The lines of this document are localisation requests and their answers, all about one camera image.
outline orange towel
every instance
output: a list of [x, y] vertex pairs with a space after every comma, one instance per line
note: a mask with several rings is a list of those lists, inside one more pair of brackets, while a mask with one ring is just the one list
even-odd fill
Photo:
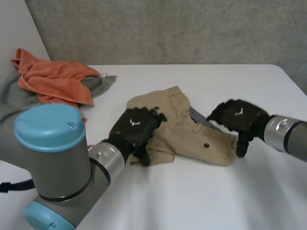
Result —
[[96, 70], [75, 61], [47, 61], [38, 59], [24, 49], [17, 49], [12, 59], [21, 73], [18, 85], [36, 92], [43, 103], [93, 104], [91, 93], [82, 85], [87, 76], [99, 76]]

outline white logo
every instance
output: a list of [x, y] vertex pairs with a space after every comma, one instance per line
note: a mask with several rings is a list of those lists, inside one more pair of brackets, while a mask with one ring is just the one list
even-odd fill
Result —
[[235, 113], [235, 116], [238, 116], [238, 115], [243, 115], [243, 108], [241, 108], [241, 111], [239, 113]]
[[138, 126], [141, 122], [133, 122], [131, 119], [130, 119], [130, 124], [131, 126]]

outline wrinkled fabric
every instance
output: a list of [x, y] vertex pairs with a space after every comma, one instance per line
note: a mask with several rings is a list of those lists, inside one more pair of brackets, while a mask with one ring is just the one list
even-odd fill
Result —
[[[8, 76], [0, 86], [0, 103], [15, 108], [24, 108], [41, 103], [37, 94], [18, 85], [20, 73], [15, 71]], [[91, 92], [91, 97], [95, 98], [103, 94], [115, 82], [116, 76], [86, 77], [81, 83]]]
[[75, 61], [38, 59], [20, 48], [12, 62], [21, 73], [19, 87], [37, 93], [41, 102], [65, 103], [75, 107], [77, 103], [93, 104], [89, 89], [81, 81], [87, 76], [98, 77], [98, 71]]
[[233, 163], [237, 138], [195, 123], [189, 115], [190, 101], [178, 86], [134, 97], [127, 108], [134, 107], [155, 108], [167, 117], [147, 145], [151, 165], [172, 162], [177, 154], [217, 166]]

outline black cable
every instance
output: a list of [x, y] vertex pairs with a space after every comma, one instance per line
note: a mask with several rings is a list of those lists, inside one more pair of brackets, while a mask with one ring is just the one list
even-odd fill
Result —
[[24, 191], [35, 188], [33, 180], [22, 181], [11, 184], [11, 182], [4, 182], [0, 184], [0, 193], [8, 193], [9, 191]]

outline light blue joint cover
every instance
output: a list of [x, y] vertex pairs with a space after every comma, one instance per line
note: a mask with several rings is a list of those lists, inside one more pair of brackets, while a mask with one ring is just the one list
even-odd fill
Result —
[[29, 149], [61, 152], [83, 140], [85, 124], [75, 107], [43, 104], [24, 111], [15, 119], [15, 136]]
[[32, 201], [24, 217], [35, 230], [76, 230], [76, 227], [50, 208]]

